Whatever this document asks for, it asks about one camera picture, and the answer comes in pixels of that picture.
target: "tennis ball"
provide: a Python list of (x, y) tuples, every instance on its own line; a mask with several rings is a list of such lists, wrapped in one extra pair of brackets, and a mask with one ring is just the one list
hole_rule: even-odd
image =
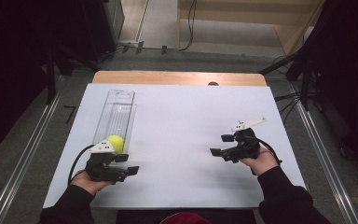
[(124, 139), (118, 135), (110, 135), (107, 137), (107, 140), (115, 148), (116, 154), (121, 154), (124, 147)]

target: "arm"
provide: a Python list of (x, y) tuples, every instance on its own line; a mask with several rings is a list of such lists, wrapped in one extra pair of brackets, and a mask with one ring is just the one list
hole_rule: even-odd
[(52, 207), (43, 209), (41, 223), (94, 223), (90, 203), (95, 194), (110, 182), (94, 182), (86, 172), (78, 173)]
[(270, 151), (261, 147), (257, 159), (241, 162), (258, 175), (264, 194), (259, 212), (266, 223), (330, 223), (313, 206), (310, 194), (290, 182)]

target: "person's left hand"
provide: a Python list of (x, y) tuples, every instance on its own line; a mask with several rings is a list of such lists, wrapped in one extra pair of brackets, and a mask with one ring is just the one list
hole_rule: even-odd
[(81, 187), (82, 189), (88, 191), (91, 195), (95, 195), (104, 187), (112, 184), (112, 182), (107, 181), (93, 181), (85, 171), (78, 171), (77, 173), (78, 175), (76, 175), (71, 181), (71, 185)]

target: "hand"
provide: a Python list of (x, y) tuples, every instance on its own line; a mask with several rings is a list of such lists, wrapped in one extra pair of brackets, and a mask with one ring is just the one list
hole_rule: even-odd
[(278, 166), (272, 152), (264, 147), (260, 147), (260, 154), (257, 159), (244, 158), (240, 161), (250, 166), (256, 175), (262, 175), (267, 170)]
[(81, 187), (82, 189), (88, 191), (91, 195), (95, 195), (98, 191), (110, 184), (112, 184), (112, 182), (91, 180), (85, 171), (78, 171), (74, 179), (71, 181), (71, 185)]

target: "transparent box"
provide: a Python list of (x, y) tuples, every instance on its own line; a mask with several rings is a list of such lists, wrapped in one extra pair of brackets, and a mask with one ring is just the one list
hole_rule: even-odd
[(109, 91), (93, 144), (106, 140), (109, 135), (119, 135), (124, 139), (122, 153), (128, 154), (135, 110), (135, 91)]

